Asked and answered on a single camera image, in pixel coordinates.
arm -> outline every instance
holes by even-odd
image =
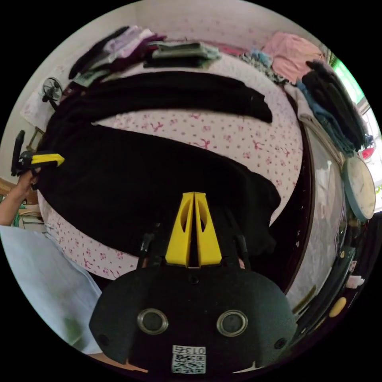
[[[27,171],[19,177],[17,185],[12,188],[7,197],[0,203],[0,225],[10,226],[15,218],[22,202],[26,199],[31,185],[35,183],[31,171]]]

human hand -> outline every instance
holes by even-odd
[[[17,185],[14,188],[15,194],[18,197],[25,199],[31,190],[32,184],[37,182],[37,177],[32,174],[32,171],[27,171],[24,174],[19,176]]]

pink floral bedsheet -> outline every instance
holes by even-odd
[[[143,69],[138,65],[122,76],[163,70],[166,69]],[[149,110],[116,115],[100,124],[211,150],[263,175],[273,182],[281,196],[280,206],[272,215],[272,224],[292,195],[300,174],[302,138],[295,113],[281,88],[235,57],[223,54],[208,72],[236,78],[264,94],[273,122],[268,124],[252,117],[209,111]],[[136,268],[135,256],[106,247],[84,235],[58,215],[40,193],[39,204],[49,234],[69,258],[89,272],[115,279]]]

clock face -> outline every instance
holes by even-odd
[[[362,159],[354,156],[347,160],[350,187],[362,214],[370,219],[375,209],[373,178]]]

qr code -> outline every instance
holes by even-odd
[[[174,346],[172,372],[180,374],[205,374],[205,348]]]

